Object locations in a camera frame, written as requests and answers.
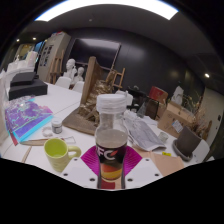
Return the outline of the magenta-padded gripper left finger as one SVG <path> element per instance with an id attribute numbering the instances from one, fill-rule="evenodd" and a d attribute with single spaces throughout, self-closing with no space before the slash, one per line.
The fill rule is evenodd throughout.
<path id="1" fill-rule="evenodd" d="M 80 158 L 73 158 L 61 177 L 84 188 L 97 189 L 100 162 L 96 147 L 88 149 Z"/>

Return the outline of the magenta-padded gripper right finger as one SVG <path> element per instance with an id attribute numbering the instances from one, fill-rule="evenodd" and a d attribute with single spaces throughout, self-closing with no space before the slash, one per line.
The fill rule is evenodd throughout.
<path id="1" fill-rule="evenodd" d="M 143 158 L 133 148 L 126 147 L 121 178 L 123 189 L 140 188 L 162 177 L 151 158 Z"/>

